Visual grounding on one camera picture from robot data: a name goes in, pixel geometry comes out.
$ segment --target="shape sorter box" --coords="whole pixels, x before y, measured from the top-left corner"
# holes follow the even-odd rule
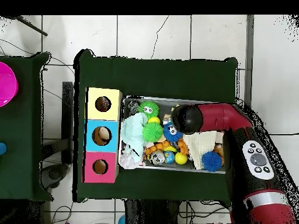
[[[119,151],[119,119],[121,113],[122,93],[116,89],[86,88],[85,123],[87,122],[85,159],[83,160],[82,182],[84,183],[114,183],[118,175]],[[100,128],[108,129],[110,138],[107,144],[100,145],[93,141]],[[94,169],[94,163],[103,160],[105,172],[99,174]]]
[[[93,170],[93,164],[97,160],[107,163],[106,173],[97,174]],[[111,152],[86,152],[84,166],[84,183],[114,183],[119,172],[117,153]]]
[[[118,121],[121,113],[121,100],[123,94],[117,89],[102,89],[97,87],[89,87],[88,98],[85,100],[87,106],[87,118],[89,120],[113,120]],[[105,97],[108,99],[110,107],[108,111],[99,111],[96,108],[96,102],[99,98]]]

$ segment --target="yellow ball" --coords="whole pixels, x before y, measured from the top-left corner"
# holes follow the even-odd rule
[[[177,164],[183,165],[188,161],[188,157],[182,153],[175,154],[175,162]]]
[[[158,124],[160,124],[160,119],[158,117],[152,117],[148,120],[148,123],[150,122],[156,122]]]

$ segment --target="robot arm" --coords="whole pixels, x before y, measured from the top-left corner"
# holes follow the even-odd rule
[[[226,103],[181,105],[171,117],[175,128],[186,135],[225,131],[224,161],[232,223],[295,224],[275,168],[250,119],[241,110]]]

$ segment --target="green table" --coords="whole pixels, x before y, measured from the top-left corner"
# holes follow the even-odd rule
[[[120,168],[114,184],[82,183],[85,88],[118,89],[124,96],[148,96],[207,102],[235,101],[238,62],[97,58],[81,50],[75,67],[74,199],[223,200],[229,202],[224,174]]]
[[[8,150],[0,156],[0,199],[52,200],[40,184],[41,68],[48,53],[30,58],[0,57],[12,68],[19,91],[0,107],[0,142]]]

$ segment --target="pink box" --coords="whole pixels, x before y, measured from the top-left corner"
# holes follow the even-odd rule
[[[93,171],[93,163],[97,160],[105,160],[108,164],[107,172],[97,174]],[[114,183],[118,174],[117,155],[114,152],[88,152],[86,151],[84,169],[84,183]]]

